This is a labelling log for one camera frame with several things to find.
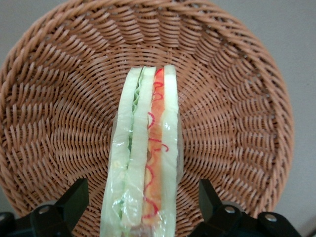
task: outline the rattan weave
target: rattan weave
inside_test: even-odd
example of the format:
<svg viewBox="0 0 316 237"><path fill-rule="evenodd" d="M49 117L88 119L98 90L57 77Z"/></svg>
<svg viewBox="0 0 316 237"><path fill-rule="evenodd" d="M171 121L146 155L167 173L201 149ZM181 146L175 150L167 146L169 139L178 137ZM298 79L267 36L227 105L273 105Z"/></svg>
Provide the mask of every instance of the rattan weave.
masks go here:
<svg viewBox="0 0 316 237"><path fill-rule="evenodd" d="M292 112L268 51L205 0L75 0L36 21L0 71L0 183L19 215L80 177L97 236L110 134L131 67L177 69L184 177L177 236L201 221L198 181L256 216L272 210L293 153Z"/></svg>

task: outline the plastic wrap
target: plastic wrap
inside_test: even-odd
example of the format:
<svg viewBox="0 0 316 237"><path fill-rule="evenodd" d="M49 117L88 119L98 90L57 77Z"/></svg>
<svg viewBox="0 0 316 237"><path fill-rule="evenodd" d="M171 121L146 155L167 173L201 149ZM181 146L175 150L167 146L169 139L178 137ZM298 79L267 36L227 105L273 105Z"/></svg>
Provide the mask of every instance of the plastic wrap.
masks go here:
<svg viewBox="0 0 316 237"><path fill-rule="evenodd" d="M155 72L132 69L124 84L113 123L101 237L174 236L183 175L175 69L166 66L162 82Z"/></svg>

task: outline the gray background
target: gray background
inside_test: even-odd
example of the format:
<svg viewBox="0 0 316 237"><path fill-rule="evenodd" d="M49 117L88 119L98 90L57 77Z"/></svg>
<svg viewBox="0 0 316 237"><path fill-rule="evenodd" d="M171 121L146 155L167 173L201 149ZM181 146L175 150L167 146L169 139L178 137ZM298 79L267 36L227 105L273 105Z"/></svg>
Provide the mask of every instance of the gray background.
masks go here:
<svg viewBox="0 0 316 237"><path fill-rule="evenodd" d="M0 65L22 34L63 0L0 0ZM292 170L275 212L306 235L316 228L316 0L213 0L241 20L281 70L295 118ZM12 211L0 190L0 211Z"/></svg>

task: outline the tomato slice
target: tomato slice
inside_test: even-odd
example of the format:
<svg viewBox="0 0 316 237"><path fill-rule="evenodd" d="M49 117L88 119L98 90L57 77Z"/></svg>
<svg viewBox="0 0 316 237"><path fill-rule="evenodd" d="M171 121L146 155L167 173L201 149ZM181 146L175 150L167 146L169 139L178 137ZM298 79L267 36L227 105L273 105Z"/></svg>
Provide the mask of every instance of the tomato slice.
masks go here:
<svg viewBox="0 0 316 237"><path fill-rule="evenodd" d="M164 69L155 74L151 112L152 122L148 126L148 159L145 169L144 204L142 221L152 225L159 221L161 209L161 150L168 150L162 144L162 113L164 111Z"/></svg>

